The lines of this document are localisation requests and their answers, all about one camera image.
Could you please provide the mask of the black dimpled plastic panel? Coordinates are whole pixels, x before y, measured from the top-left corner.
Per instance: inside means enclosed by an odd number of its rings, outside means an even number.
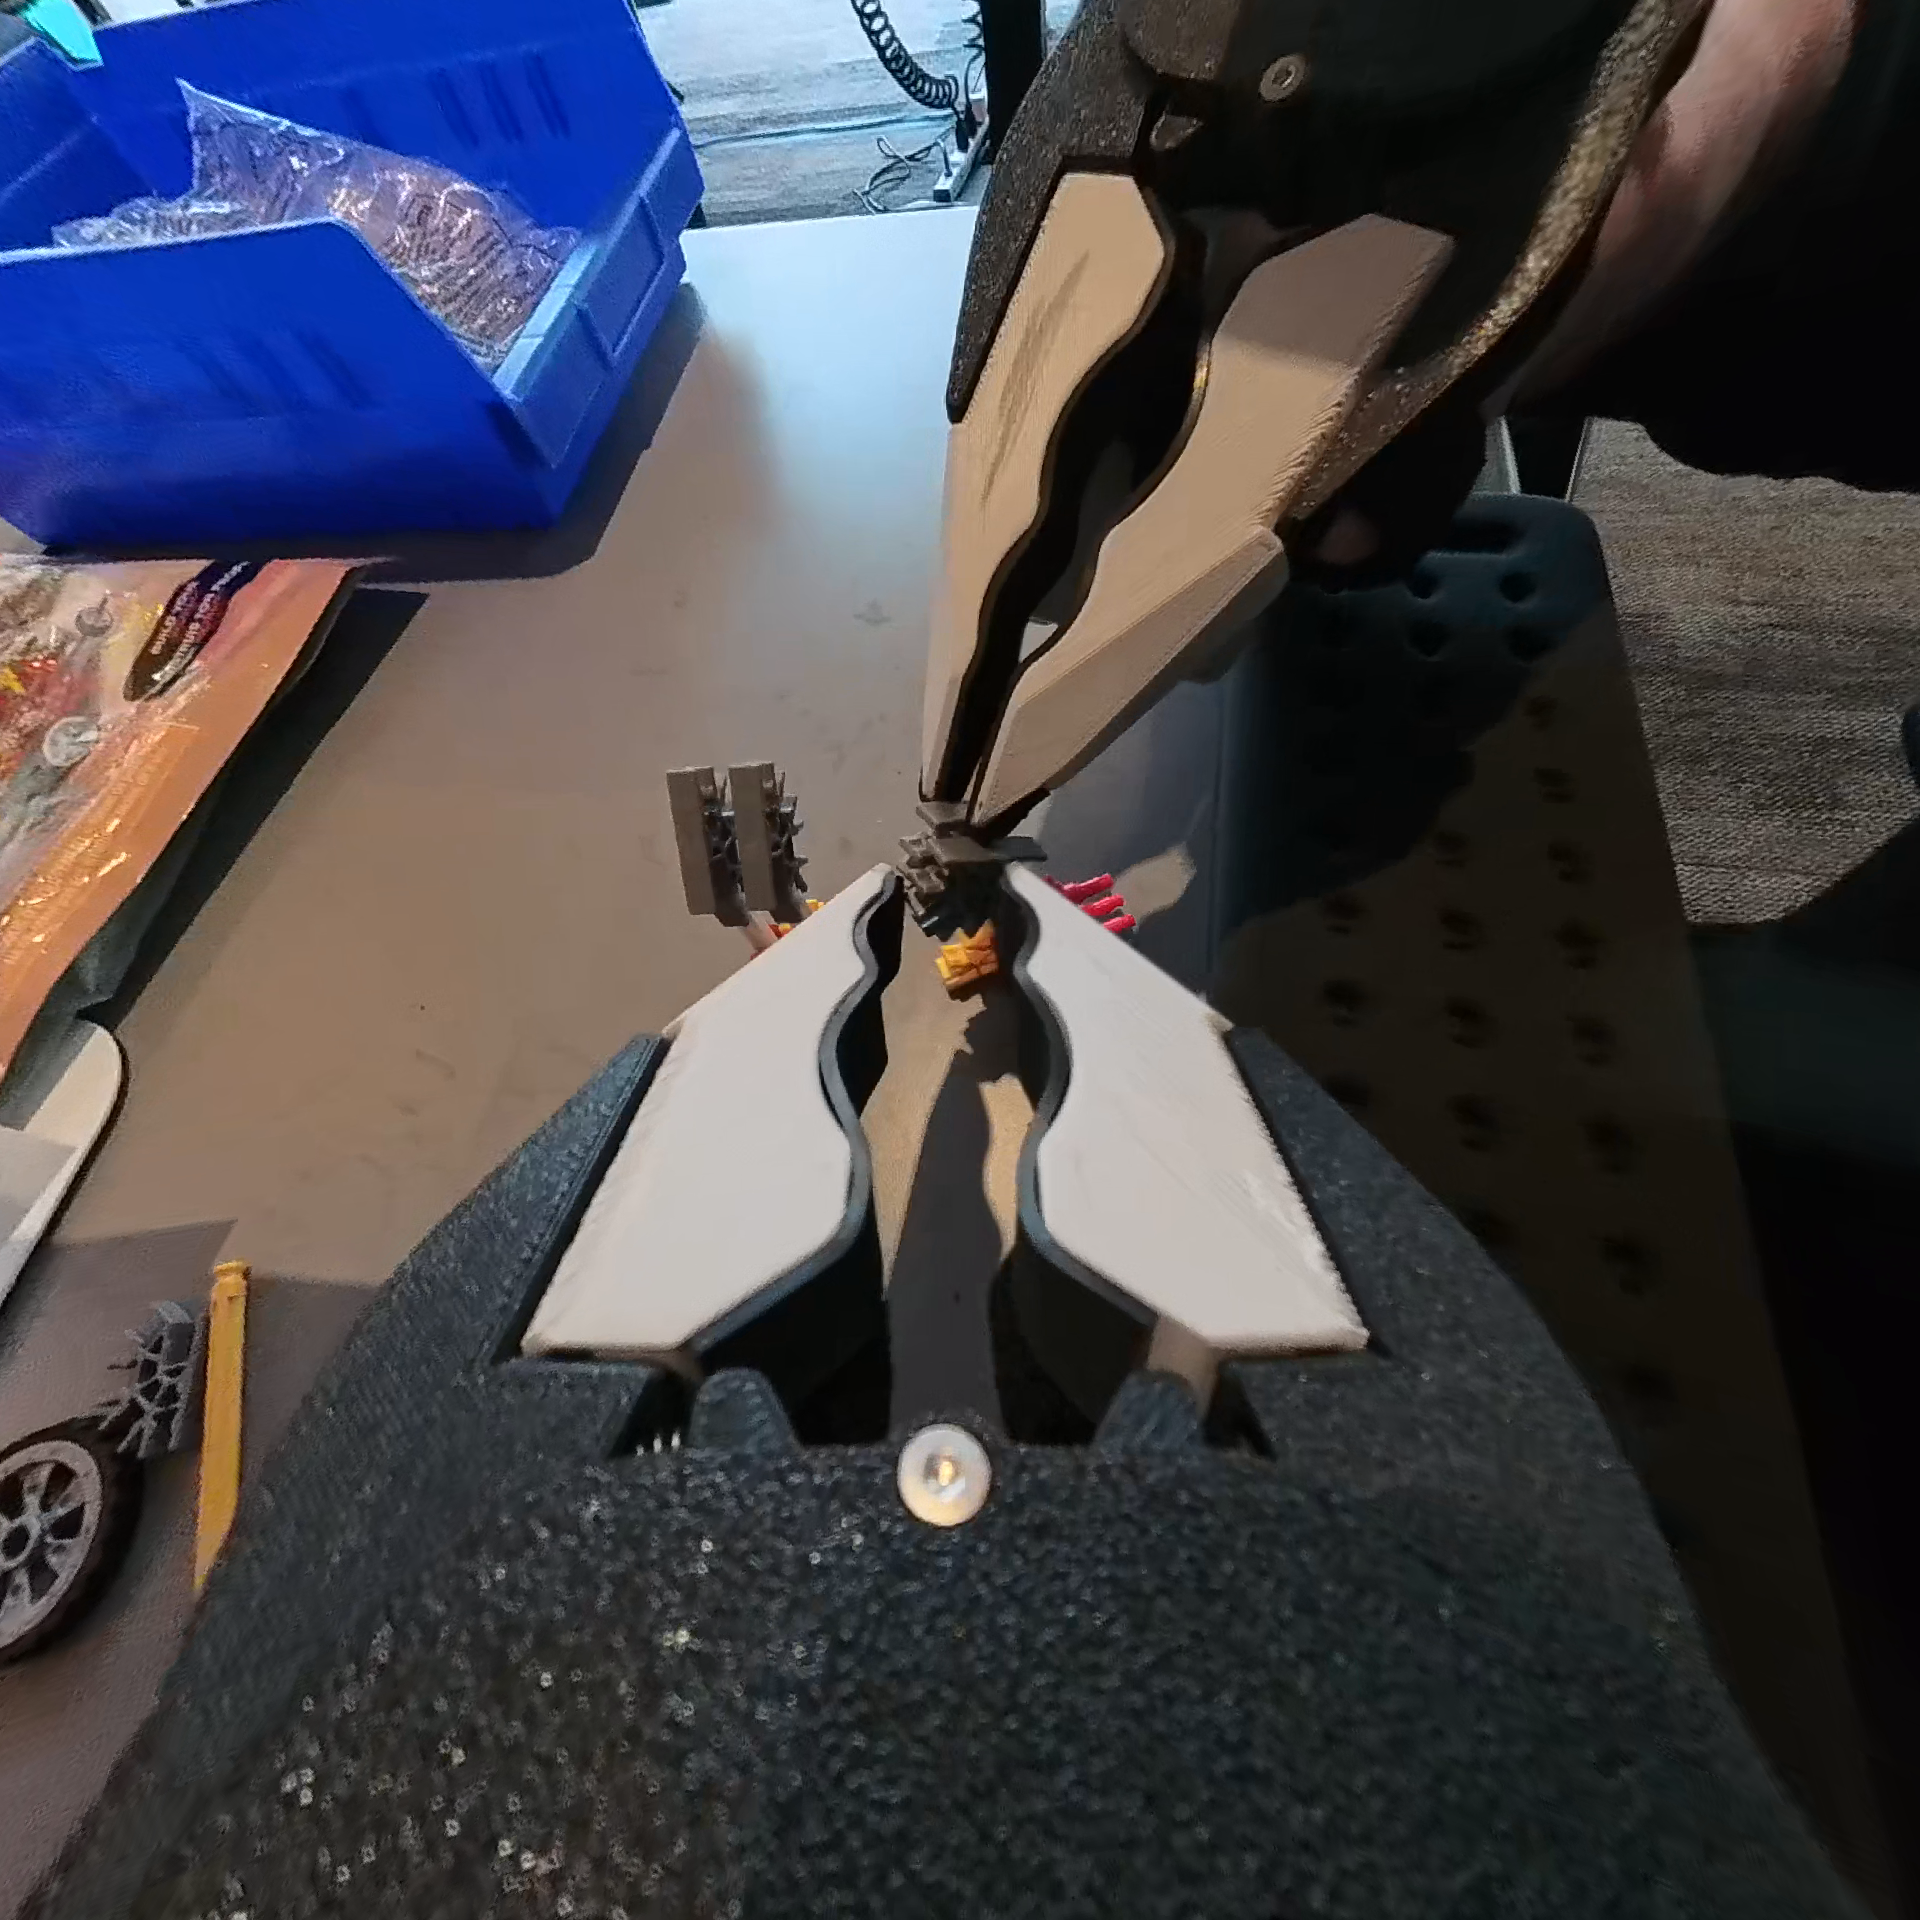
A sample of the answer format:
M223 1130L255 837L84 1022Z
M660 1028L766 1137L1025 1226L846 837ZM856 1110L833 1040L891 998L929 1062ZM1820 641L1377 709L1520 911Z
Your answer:
M1593 524L1474 493L1404 582L1289 590L1223 709L1216 1005L1524 1287L1770 1756L1888 1852Z

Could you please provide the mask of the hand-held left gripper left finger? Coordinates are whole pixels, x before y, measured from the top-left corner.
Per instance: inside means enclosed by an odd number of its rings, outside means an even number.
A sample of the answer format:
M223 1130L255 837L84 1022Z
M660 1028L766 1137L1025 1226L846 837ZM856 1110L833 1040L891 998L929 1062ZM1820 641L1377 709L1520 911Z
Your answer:
M842 1046L880 1010L903 905L868 868L667 1025L523 1354L727 1365L858 1248L873 1157Z

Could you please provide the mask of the black toy wheel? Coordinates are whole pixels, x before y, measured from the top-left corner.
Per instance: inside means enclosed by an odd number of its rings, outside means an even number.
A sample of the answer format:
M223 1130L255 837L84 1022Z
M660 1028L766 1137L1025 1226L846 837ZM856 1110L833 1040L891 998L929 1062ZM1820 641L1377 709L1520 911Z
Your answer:
M144 1474L90 1413L2 1453L2 1664L57 1642L105 1594L137 1534Z

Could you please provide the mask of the blue plastic bin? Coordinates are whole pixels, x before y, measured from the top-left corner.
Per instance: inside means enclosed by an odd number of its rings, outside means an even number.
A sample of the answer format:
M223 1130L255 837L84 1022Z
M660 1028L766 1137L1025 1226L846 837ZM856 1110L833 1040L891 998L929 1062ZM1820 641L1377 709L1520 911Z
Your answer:
M210 552L561 518L704 194L633 5L214 5L98 48L6 52L6 524ZM580 247L498 372L344 224L54 247L68 220L187 189L183 84L432 159Z

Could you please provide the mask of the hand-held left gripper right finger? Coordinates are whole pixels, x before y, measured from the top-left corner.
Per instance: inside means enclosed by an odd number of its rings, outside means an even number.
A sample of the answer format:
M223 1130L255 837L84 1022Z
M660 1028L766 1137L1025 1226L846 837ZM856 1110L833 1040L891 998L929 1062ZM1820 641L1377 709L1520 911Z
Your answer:
M1028 868L1016 983L1040 1022L1019 1160L1036 1253L1212 1357L1359 1353L1368 1326L1227 1045L1178 978Z

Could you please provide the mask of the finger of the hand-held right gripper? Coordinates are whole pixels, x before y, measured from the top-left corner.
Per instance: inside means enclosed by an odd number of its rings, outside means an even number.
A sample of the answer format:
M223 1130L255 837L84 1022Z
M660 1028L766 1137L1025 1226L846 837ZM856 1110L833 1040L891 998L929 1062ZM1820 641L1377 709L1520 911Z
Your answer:
M1176 244L1127 173L1067 173L1052 191L953 421L944 557L929 626L923 801L975 801L1027 630L1080 538L1098 453L1072 413L1167 295Z
M1441 231L1371 212L1248 272L1212 333L1184 442L1016 678L971 796L976 825L1080 772L1278 597L1280 516L1452 252Z

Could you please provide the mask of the clear plastic bag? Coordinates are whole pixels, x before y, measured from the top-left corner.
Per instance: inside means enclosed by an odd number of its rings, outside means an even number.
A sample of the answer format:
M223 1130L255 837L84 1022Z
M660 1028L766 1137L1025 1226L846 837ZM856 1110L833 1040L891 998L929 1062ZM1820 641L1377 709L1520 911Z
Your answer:
M192 177L54 228L56 248L112 248L332 222L352 228L460 346L496 372L584 234L412 154L182 82Z

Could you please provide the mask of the orange toy parts bag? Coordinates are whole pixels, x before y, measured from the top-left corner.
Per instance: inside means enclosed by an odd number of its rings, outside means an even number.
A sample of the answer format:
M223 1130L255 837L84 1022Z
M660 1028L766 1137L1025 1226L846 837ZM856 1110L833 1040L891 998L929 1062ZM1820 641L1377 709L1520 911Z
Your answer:
M2 561L2 1066L363 574Z

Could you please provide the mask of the person's right hand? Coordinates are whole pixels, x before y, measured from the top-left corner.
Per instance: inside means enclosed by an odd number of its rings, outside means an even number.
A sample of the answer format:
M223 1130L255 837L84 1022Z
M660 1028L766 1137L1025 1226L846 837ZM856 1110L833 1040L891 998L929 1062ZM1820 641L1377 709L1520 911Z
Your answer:
M1714 1L1630 153L1585 278L1499 401L1568 393L1679 298L1803 154L1852 60L1860 1Z

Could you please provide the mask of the grey-topped red yellow toy assembly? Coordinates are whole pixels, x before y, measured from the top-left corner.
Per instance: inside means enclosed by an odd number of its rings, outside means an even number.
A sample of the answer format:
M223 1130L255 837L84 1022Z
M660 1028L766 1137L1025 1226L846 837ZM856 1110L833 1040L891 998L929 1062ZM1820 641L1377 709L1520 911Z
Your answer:
M897 872L911 917L935 941L935 968L952 998L996 992L1031 1013L1040 1008L1031 980L1018 968L1023 949L1014 913L1023 900L1007 902L1014 870L1034 870L1067 906L1123 943L1135 937L1136 917L1114 888L1114 874L1057 879L1040 870L1046 850L1039 839L1023 832L994 837L971 822L966 804L923 800L918 814L922 828L902 839Z

